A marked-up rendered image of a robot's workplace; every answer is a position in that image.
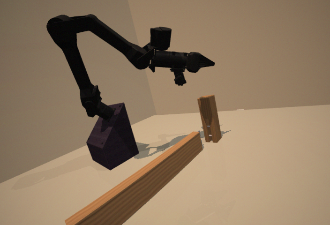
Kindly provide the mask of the brown wooden post with slot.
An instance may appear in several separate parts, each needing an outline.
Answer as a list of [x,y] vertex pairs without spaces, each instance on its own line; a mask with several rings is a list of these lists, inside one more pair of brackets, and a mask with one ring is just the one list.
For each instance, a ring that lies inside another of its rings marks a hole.
[[218,143],[221,139],[216,101],[214,95],[206,95],[198,98],[202,127],[205,141]]

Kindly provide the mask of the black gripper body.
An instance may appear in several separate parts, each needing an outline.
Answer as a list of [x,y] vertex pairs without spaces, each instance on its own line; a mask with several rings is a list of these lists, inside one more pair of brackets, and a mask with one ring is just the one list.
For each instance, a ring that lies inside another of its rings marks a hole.
[[184,68],[188,72],[196,73],[198,68],[199,52],[169,52],[168,68]]

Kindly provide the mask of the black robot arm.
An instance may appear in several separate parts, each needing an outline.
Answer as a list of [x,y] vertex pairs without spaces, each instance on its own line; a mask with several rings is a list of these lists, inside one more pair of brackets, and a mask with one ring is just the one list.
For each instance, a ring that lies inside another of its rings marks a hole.
[[154,73],[155,67],[168,67],[169,52],[165,50],[170,47],[172,34],[172,29],[168,27],[150,28],[150,42],[143,48],[127,41],[92,14],[73,17],[59,15],[50,19],[46,28],[55,44],[64,52],[80,89],[80,100],[88,117],[97,115],[109,122],[116,108],[101,102],[98,86],[91,83],[77,47],[77,33],[91,31],[123,53],[137,69],[142,70],[149,66]]

